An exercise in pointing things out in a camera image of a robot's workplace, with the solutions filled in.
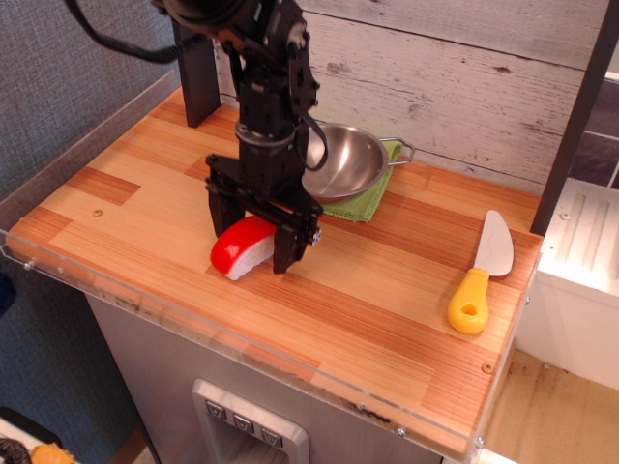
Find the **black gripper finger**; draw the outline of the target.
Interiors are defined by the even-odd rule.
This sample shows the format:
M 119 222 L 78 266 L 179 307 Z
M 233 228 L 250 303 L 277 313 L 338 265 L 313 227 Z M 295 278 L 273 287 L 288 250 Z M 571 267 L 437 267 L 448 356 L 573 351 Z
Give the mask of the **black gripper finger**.
M 217 237 L 246 216 L 246 210 L 238 203 L 238 199 L 238 191 L 209 191 L 209 209 Z
M 308 245 L 307 230 L 288 224 L 279 225 L 274 244 L 273 270 L 276 275 L 283 275 L 291 265 L 303 258 Z

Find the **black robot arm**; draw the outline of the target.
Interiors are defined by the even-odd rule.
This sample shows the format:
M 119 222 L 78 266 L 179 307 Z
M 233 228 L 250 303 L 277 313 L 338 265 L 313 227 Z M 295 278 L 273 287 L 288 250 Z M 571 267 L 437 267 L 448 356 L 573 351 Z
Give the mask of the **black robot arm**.
M 194 33 L 218 41 L 229 57 L 240 116 L 236 159 L 211 155 L 207 180 L 215 232 L 246 214 L 276 227 L 274 271 L 285 273 L 320 234 L 323 209 L 305 190 L 310 117 L 318 82 L 310 69 L 307 23 L 294 1 L 158 1 Z

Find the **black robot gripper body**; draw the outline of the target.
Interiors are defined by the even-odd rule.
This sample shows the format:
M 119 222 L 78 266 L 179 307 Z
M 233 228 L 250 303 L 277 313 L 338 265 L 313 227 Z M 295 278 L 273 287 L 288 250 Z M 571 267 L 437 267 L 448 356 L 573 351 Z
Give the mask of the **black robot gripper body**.
M 261 134 L 246 124 L 235 125 L 239 141 L 237 159 L 210 155 L 208 190 L 238 191 L 246 212 L 273 224 L 304 227 L 308 244 L 320 240 L 318 218 L 322 208 L 304 189 L 302 177 L 309 167 L 309 132 L 319 129 L 303 123 L 282 138 Z

